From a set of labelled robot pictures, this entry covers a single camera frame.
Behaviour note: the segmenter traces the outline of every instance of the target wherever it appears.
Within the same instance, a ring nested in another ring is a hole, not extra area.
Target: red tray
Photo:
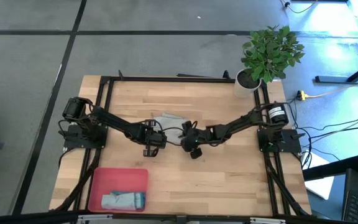
[[[118,209],[103,209],[101,205],[102,196],[110,194],[111,191],[144,192],[146,194],[148,179],[149,172],[147,169],[96,168],[93,173],[88,210],[91,212],[125,211]],[[143,211],[144,209],[134,211],[131,210],[131,212]]]

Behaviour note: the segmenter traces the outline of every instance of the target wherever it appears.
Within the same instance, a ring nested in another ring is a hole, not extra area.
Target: wooden tabletop
[[[95,102],[99,80],[100,76],[84,76],[79,95]],[[254,95],[239,99],[232,88],[232,83],[119,81],[114,82],[109,112],[130,122],[170,113],[198,121],[201,129],[228,123],[255,106]],[[268,92],[271,102],[285,101],[280,81],[269,83]],[[99,166],[149,171],[144,213],[270,216],[267,176],[256,130],[241,131],[218,147],[202,145],[203,155],[193,160],[181,147],[169,144],[157,157],[143,157],[144,146],[109,128]],[[76,185],[83,154],[83,149],[75,149],[62,159],[50,208],[59,206]],[[280,155],[287,188],[311,213],[299,161],[291,154]],[[87,191],[86,185],[81,208],[85,207]],[[283,213],[277,186],[276,194]]]

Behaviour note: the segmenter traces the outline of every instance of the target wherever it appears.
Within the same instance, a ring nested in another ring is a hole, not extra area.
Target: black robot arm
[[[86,114],[86,106],[89,106],[91,113]],[[167,137],[163,131],[155,131],[153,126],[157,124],[156,120],[145,120],[139,123],[130,123],[118,116],[108,113],[99,106],[94,106],[92,101],[86,98],[74,97],[68,100],[63,117],[69,123],[76,123],[81,127],[81,138],[97,141],[102,133],[98,131],[101,125],[109,126],[122,133],[125,137],[137,144],[145,145],[144,156],[154,157],[158,149],[165,148]],[[73,133],[60,131],[65,138],[72,138]]]
[[[265,122],[260,116],[260,112],[263,110],[267,110],[270,123]],[[191,158],[196,159],[202,155],[199,145],[217,146],[230,139],[233,134],[251,126],[265,127],[268,140],[272,144],[281,141],[281,130],[288,124],[288,116],[285,113],[284,103],[271,103],[259,108],[255,107],[246,115],[227,124],[207,126],[204,130],[197,129],[194,124],[196,123],[192,124],[190,121],[182,124],[184,138],[181,140],[181,146],[186,152],[190,152]]]

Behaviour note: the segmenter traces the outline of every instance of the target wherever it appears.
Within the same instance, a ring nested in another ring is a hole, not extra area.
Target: folded cloth
[[[144,209],[143,192],[111,192],[102,196],[103,209],[139,210]]]

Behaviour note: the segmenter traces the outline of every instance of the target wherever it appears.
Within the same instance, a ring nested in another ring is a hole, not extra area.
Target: floor
[[[81,0],[0,0],[0,30],[71,30]],[[292,2],[301,10],[310,2]],[[93,0],[79,30],[257,30],[276,24],[299,31],[302,63],[286,70],[287,98],[298,90],[316,95],[343,85],[319,84],[317,75],[358,71],[358,0],[319,2],[294,14],[280,0]],[[329,32],[330,38],[316,37]],[[67,35],[0,35],[0,215],[11,212],[51,89],[68,43]],[[62,153],[57,121],[67,99],[78,94],[83,75],[175,76],[178,73],[234,76],[242,68],[241,45],[233,35],[81,35],[68,61],[45,142],[24,206],[25,213],[47,211]],[[358,118],[358,87],[297,103],[299,126],[322,128]],[[310,131],[311,135],[319,134]],[[358,155],[358,130],[333,135],[313,147],[340,159]],[[315,152],[328,161],[330,155]],[[309,194],[313,210],[341,217],[343,176],[335,178],[330,199]]]

